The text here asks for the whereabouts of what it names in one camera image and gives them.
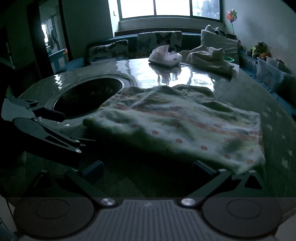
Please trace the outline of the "beige crumpled cloth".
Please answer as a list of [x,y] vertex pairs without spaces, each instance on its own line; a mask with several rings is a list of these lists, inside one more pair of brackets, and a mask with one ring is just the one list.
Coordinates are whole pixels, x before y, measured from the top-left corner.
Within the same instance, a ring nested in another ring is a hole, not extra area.
[[190,51],[183,50],[180,54],[182,55],[182,63],[232,77],[234,67],[224,60],[225,53],[222,48],[216,49],[201,45]]

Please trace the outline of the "green plastic basin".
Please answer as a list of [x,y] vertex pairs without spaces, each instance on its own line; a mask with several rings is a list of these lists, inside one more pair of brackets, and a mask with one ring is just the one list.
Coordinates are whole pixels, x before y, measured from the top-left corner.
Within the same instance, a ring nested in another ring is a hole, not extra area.
[[227,62],[234,62],[235,61],[233,58],[228,57],[228,56],[224,56],[224,60]]

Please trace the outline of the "clear plastic storage box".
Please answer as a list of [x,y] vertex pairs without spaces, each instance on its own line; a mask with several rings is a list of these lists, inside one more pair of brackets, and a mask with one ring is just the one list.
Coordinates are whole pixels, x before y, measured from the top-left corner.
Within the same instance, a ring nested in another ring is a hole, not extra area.
[[266,61],[257,60],[257,78],[268,86],[272,91],[276,91],[280,86],[293,79],[293,76],[268,64]]

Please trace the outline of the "quilted star table cover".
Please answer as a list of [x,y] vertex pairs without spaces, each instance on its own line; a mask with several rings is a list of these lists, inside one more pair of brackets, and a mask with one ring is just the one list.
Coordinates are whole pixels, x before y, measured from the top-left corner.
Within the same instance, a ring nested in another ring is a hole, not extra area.
[[111,61],[47,77],[33,84],[21,98],[36,100],[65,114],[61,123],[41,118],[45,125],[64,135],[96,140],[98,151],[109,155],[123,152],[123,161],[133,156],[147,164],[148,157],[167,162],[177,155],[148,151],[122,138],[97,135],[83,125],[83,120],[97,113],[104,102],[123,88],[176,85],[206,87],[219,102],[258,113],[266,163],[256,170],[262,173],[274,195],[295,197],[295,121],[263,86],[241,69],[235,77],[227,79],[187,64],[169,69],[151,64],[146,58]]

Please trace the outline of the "colourful pinwheel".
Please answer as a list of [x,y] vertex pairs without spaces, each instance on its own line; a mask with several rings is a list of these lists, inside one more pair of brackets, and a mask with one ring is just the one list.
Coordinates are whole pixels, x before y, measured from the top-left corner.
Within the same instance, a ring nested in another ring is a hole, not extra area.
[[237,20],[237,12],[235,11],[235,9],[230,9],[229,11],[227,11],[227,15],[226,15],[227,20],[229,20],[231,27],[232,27],[232,33],[234,34],[234,27],[233,27],[233,23]]

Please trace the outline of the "white tissue pack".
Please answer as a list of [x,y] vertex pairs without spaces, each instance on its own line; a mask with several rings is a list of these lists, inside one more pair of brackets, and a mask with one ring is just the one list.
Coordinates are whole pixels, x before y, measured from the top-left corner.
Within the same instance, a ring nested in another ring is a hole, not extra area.
[[152,50],[149,56],[149,62],[165,67],[179,65],[182,61],[182,55],[172,51],[169,52],[169,45],[159,46]]

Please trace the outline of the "window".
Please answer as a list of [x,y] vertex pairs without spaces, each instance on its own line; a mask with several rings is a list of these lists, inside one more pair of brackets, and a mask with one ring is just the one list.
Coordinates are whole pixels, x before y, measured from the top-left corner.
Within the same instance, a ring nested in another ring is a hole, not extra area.
[[180,17],[222,21],[222,1],[204,0],[114,0],[110,14],[120,21],[139,18]]

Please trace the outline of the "pastel striped baby garment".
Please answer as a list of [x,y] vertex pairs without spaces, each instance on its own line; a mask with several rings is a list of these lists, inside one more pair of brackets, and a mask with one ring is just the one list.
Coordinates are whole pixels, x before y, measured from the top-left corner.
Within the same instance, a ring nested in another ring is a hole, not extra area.
[[83,125],[148,151],[214,162],[234,174],[266,163],[260,115],[219,102],[206,87],[123,88]]

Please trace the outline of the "white pillow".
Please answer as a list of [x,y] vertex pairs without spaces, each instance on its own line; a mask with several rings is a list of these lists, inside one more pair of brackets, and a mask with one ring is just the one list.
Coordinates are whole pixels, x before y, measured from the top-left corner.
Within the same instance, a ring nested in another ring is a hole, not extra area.
[[234,59],[235,64],[239,64],[238,51],[241,47],[240,40],[233,40],[226,37],[219,27],[212,27],[207,25],[205,29],[201,30],[201,44],[206,47],[213,47],[216,49],[222,48],[226,57]]

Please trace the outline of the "green plush toy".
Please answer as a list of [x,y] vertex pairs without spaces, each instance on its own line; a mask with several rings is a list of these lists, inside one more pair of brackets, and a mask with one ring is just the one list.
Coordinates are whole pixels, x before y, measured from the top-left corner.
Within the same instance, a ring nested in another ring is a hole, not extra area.
[[271,57],[271,53],[268,51],[268,47],[265,42],[260,41],[254,47],[246,51],[247,55],[254,59],[263,59]]

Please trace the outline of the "butterfly print cushion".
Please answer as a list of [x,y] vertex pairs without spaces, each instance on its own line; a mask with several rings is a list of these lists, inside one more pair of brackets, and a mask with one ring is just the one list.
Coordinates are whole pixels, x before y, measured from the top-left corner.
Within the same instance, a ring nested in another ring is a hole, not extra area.
[[146,32],[137,35],[137,58],[149,57],[153,49],[169,45],[169,52],[179,52],[182,47],[181,31]]

